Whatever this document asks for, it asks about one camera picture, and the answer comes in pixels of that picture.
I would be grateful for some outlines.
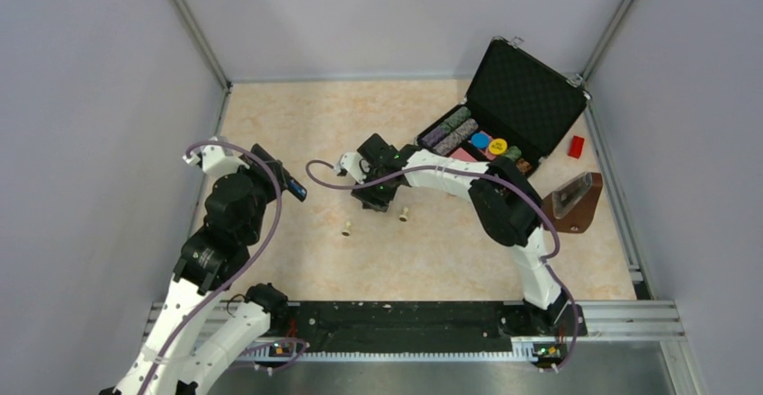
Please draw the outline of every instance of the black case lid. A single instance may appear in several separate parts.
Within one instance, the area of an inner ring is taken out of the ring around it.
[[[547,156],[588,105],[585,91],[567,80],[496,38],[474,74],[466,99]]]

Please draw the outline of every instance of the case latch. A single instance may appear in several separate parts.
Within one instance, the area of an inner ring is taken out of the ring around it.
[[[520,46],[520,45],[521,45],[523,42],[525,42],[525,40],[523,40],[523,39],[521,39],[521,38],[519,38],[519,37],[514,37],[514,38],[512,38],[511,40],[509,40],[509,41],[508,41],[508,45],[509,45],[509,46],[511,46],[511,47],[513,47],[513,48],[515,48],[515,49],[518,49],[518,48],[519,48],[519,46]]]
[[[567,83],[574,87],[579,87],[583,84],[583,76],[580,74],[574,74],[567,79]]]

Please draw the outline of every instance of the pink card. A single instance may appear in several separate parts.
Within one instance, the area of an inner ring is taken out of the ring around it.
[[[469,152],[463,150],[463,148],[456,149],[455,152],[453,152],[453,154],[451,154],[450,157],[453,158],[453,159],[458,159],[460,161],[466,161],[468,163],[476,163],[477,162],[477,160],[474,157],[472,157],[471,155],[469,155]]]

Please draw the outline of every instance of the brown holder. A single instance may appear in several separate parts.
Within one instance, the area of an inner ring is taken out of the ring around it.
[[[588,190],[586,195],[576,204],[570,213],[568,213],[561,220],[557,220],[553,216],[553,201],[552,193],[543,198],[543,213],[549,217],[553,226],[560,233],[583,233],[591,227],[591,222],[594,220],[594,214],[596,214],[596,207],[598,205],[598,198],[601,195],[601,190],[604,187],[600,173],[591,173],[593,184]]]

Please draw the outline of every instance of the yellow poker chip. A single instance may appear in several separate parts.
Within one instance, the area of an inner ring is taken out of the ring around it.
[[[501,155],[508,149],[508,144],[503,139],[494,139],[488,146],[488,151],[493,155]]]

